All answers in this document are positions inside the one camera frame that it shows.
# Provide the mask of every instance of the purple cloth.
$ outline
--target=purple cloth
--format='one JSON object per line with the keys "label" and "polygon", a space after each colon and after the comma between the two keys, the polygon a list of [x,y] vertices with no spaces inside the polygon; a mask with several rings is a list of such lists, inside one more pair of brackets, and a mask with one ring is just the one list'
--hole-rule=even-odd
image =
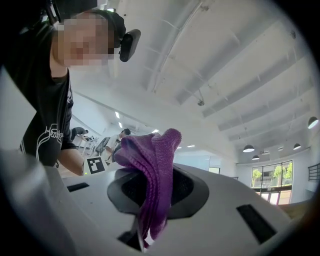
{"label": "purple cloth", "polygon": [[166,225],[173,189],[174,154],[181,142],[181,133],[168,129],[163,135],[151,133],[126,136],[115,161],[125,167],[139,169],[147,178],[146,197],[138,216],[142,237],[155,240]]}

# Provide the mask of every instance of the ceiling light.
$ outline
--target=ceiling light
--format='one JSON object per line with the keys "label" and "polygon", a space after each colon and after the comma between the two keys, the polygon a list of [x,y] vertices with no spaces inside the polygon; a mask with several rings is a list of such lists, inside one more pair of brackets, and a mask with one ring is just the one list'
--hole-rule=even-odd
{"label": "ceiling light", "polygon": [[252,152],[255,151],[255,148],[252,145],[246,145],[243,149],[243,152]]}
{"label": "ceiling light", "polygon": [[318,122],[319,122],[319,120],[315,116],[310,117],[309,122],[308,122],[308,129],[312,129],[313,127],[315,127]]}
{"label": "ceiling light", "polygon": [[298,150],[301,148],[301,145],[299,143],[294,144],[293,150]]}

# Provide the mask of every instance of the person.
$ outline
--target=person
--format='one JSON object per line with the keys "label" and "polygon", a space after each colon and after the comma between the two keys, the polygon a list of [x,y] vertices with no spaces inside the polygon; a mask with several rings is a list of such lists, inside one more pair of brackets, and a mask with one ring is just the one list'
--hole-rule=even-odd
{"label": "person", "polygon": [[83,175],[84,158],[72,143],[73,94],[69,67],[104,65],[126,33],[117,13],[92,9],[52,26],[39,21],[12,42],[4,67],[36,110],[20,145],[45,166],[56,161]]}
{"label": "person", "polygon": [[73,141],[77,135],[83,136],[88,132],[88,130],[83,129],[82,127],[75,127],[71,130],[71,140]]}
{"label": "person", "polygon": [[112,153],[118,146],[118,144],[121,142],[121,139],[130,134],[131,131],[126,128],[120,134],[113,135],[110,137],[108,143],[105,146],[105,150],[101,154],[102,159],[105,160],[107,165],[112,163]]}

